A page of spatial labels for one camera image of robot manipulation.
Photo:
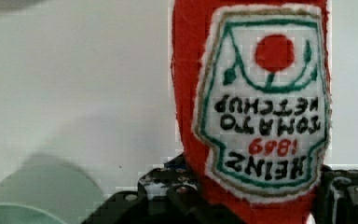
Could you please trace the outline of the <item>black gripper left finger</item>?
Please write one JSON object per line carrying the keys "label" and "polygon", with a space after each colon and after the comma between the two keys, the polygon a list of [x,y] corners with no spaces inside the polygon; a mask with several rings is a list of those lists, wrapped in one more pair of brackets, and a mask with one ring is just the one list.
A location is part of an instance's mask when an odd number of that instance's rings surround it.
{"label": "black gripper left finger", "polygon": [[142,176],[137,190],[117,192],[81,224],[245,224],[222,204],[208,203],[183,155]]}

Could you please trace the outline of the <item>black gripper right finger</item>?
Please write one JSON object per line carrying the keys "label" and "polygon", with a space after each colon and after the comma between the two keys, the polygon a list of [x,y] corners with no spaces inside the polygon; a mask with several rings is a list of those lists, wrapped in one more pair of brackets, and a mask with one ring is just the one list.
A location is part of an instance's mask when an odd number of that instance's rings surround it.
{"label": "black gripper right finger", "polygon": [[316,224],[358,224],[358,170],[325,165],[311,214]]}

